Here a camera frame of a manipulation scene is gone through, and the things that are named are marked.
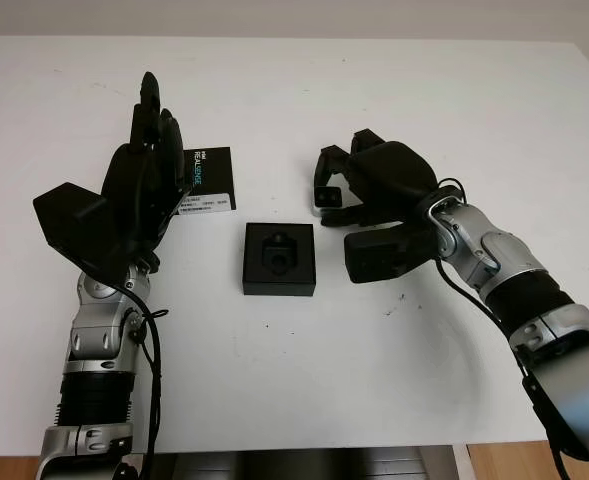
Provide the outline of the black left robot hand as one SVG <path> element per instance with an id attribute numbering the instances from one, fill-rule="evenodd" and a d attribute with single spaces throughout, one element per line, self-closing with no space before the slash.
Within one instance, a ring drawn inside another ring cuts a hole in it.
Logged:
<path id="1" fill-rule="evenodd" d="M 150 273 L 160 267 L 155 249 L 192 189 L 180 126 L 161 106 L 157 78 L 143 76 L 129 141 L 115 151 L 101 195 L 114 208 L 117 232 L 129 261 Z"/>

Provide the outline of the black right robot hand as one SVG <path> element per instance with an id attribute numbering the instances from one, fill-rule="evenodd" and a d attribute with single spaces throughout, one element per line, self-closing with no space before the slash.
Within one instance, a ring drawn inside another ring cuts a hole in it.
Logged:
<path id="1" fill-rule="evenodd" d="M 360 203 L 345 207 L 334 175 L 347 181 Z M 403 222 L 438 187 L 432 167 L 418 153 L 398 141 L 385 141 L 370 129 L 356 132 L 351 149 L 323 148 L 313 179 L 314 206 L 326 227 L 373 226 Z"/>

